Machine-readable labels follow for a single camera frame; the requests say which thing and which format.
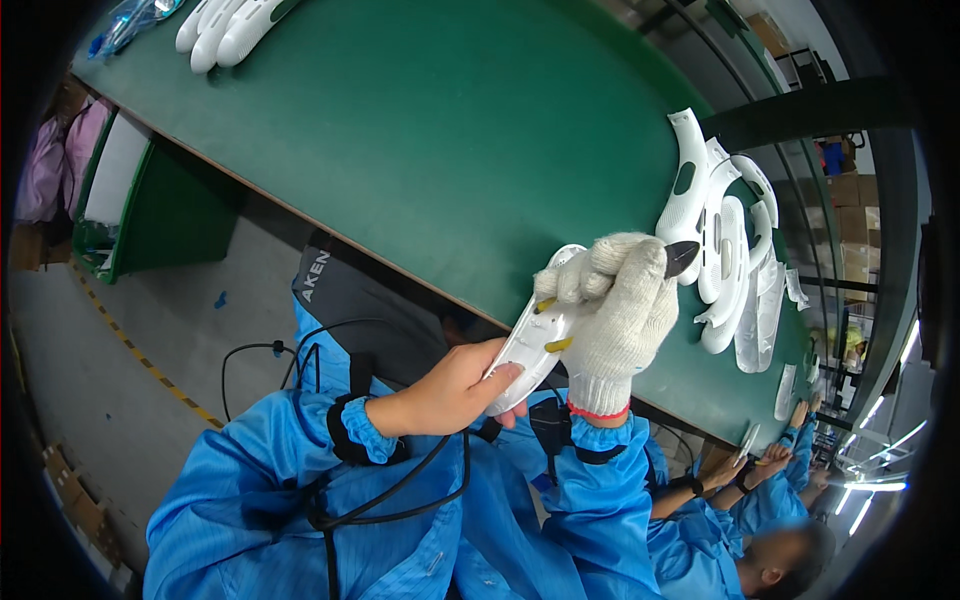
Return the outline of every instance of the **green workbench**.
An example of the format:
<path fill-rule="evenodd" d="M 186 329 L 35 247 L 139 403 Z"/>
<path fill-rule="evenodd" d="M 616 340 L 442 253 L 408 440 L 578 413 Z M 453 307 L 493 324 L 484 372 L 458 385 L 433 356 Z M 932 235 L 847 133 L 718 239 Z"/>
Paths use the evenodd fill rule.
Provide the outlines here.
<path fill-rule="evenodd" d="M 232 69 L 174 50 L 184 5 L 73 72 L 310 221 L 503 324 L 562 244 L 652 232 L 678 165 L 666 113 L 711 110 L 642 37 L 589 0 L 305 0 Z M 745 184 L 735 188 L 756 201 Z M 784 301 L 773 365 L 697 346 L 693 287 L 635 393 L 721 439 L 773 441 L 784 363 L 807 332 Z"/>

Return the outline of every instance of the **yellow floor line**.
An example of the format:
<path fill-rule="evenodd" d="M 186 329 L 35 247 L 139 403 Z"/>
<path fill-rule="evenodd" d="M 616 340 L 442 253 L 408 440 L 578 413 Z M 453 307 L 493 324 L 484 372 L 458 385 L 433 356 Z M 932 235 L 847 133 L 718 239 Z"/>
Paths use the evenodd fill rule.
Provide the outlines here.
<path fill-rule="evenodd" d="M 160 372 L 160 369 L 154 367 L 154 364 L 147 360 L 147 358 L 143 355 L 143 352 L 133 345 L 133 342 L 130 341 L 130 338 L 127 337 L 127 334 L 123 332 L 123 329 L 120 328 L 120 325 L 117 324 L 113 317 L 110 316 L 109 312 L 107 312 L 106 308 L 104 308 L 104 306 L 97 299 L 97 295 L 93 293 L 92 289 L 90 289 L 89 284 L 86 283 L 86 277 L 84 277 L 84 274 L 80 271 L 80 267 L 77 266 L 77 263 L 73 260 L 73 258 L 70 259 L 70 266 L 73 268 L 74 275 L 76 275 L 77 279 L 80 280 L 81 285 L 84 287 L 84 291 L 93 302 L 93 305 L 97 307 L 97 310 L 101 315 L 103 315 L 104 319 L 107 321 L 107 324 L 110 326 L 110 329 L 112 329 L 113 333 L 120 338 L 120 341 L 124 343 L 124 346 L 127 347 L 133 356 L 136 357 L 136 360 L 140 361 L 140 364 L 143 365 L 147 371 L 149 371 L 157 381 L 163 384 L 163 387 L 169 390 L 170 393 L 173 394 L 179 401 L 183 402 L 190 407 L 193 412 L 200 415 L 201 419 L 210 423 L 217 429 L 223 429 L 223 423 L 213 417 L 213 415 L 207 413 L 206 410 L 204 410 L 199 404 L 191 400 L 190 396 L 181 392 L 180 388 L 175 386 L 173 381 L 168 379 L 162 372 Z"/>

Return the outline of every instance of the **knitted work glove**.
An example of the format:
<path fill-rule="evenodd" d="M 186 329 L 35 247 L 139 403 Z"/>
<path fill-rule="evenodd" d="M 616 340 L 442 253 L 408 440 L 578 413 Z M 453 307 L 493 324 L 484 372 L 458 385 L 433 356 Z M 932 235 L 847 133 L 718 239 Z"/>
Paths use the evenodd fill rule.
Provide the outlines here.
<path fill-rule="evenodd" d="M 562 355 L 570 412 L 614 419 L 629 409 L 633 375 L 653 362 L 677 321 L 677 279 L 664 279 L 666 263 L 658 238 L 615 233 L 534 276 L 538 300 L 584 304 Z"/>

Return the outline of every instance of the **green bin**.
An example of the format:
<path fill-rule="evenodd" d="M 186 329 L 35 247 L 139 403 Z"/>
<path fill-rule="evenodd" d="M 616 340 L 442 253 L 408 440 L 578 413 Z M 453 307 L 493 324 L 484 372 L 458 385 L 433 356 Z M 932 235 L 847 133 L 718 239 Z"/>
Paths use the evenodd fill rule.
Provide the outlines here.
<path fill-rule="evenodd" d="M 137 128 L 148 132 L 142 153 L 105 156 L 110 132 L 120 129 L 118 123 L 129 130 L 133 122 L 115 110 L 97 141 L 75 213 L 77 262 L 112 284 L 138 271 L 222 260 L 246 187 L 142 125 Z M 118 162 L 132 171 L 129 184 L 119 177 L 113 185 L 94 185 L 99 171 Z M 106 187 L 109 193 L 102 193 Z M 108 225 L 87 218 L 88 207 L 101 204 L 98 196 L 114 199 L 109 208 L 115 219 Z"/>

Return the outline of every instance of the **dark hair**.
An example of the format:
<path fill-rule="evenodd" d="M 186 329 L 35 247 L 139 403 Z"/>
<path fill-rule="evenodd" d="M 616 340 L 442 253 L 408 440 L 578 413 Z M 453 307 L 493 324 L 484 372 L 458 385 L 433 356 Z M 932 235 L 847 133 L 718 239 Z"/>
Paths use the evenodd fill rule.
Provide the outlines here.
<path fill-rule="evenodd" d="M 804 593 L 824 572 L 833 551 L 836 549 L 836 537 L 827 526 L 810 519 L 801 530 L 806 537 L 806 553 L 797 564 L 772 586 L 754 594 L 757 600 L 793 600 Z"/>
<path fill-rule="evenodd" d="M 826 523 L 829 516 L 833 513 L 834 509 L 836 509 L 837 504 L 840 502 L 840 497 L 843 496 L 843 493 L 846 491 L 844 490 L 843 484 L 847 483 L 847 473 L 840 467 L 830 465 L 827 468 L 827 472 L 827 483 L 829 485 L 825 490 L 820 492 L 820 495 L 817 496 L 808 509 L 810 516 L 822 523 Z"/>

